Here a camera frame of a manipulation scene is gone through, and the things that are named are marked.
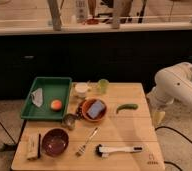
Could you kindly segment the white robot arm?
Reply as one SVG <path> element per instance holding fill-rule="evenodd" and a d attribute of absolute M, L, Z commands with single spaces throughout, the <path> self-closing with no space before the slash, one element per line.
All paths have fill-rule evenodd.
<path fill-rule="evenodd" d="M 146 95 L 154 127 L 165 116 L 164 108 L 175 99 L 192 109 L 192 64 L 181 62 L 159 70 L 154 77 L 155 86 Z"/>

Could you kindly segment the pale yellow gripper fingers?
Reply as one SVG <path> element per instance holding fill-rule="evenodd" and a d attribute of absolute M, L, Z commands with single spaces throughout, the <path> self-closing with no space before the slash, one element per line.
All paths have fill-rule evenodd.
<path fill-rule="evenodd" d="M 160 108 L 154 108 L 152 110 L 152 123 L 154 127 L 157 127 L 165 117 L 165 110 Z"/>

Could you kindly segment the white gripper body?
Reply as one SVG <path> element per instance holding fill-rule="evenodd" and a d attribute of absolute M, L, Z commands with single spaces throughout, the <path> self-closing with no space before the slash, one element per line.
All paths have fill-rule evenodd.
<path fill-rule="evenodd" d="M 174 102 L 174 98 L 160 87 L 153 87 L 152 90 L 146 94 L 146 99 L 151 114 L 155 114 Z"/>

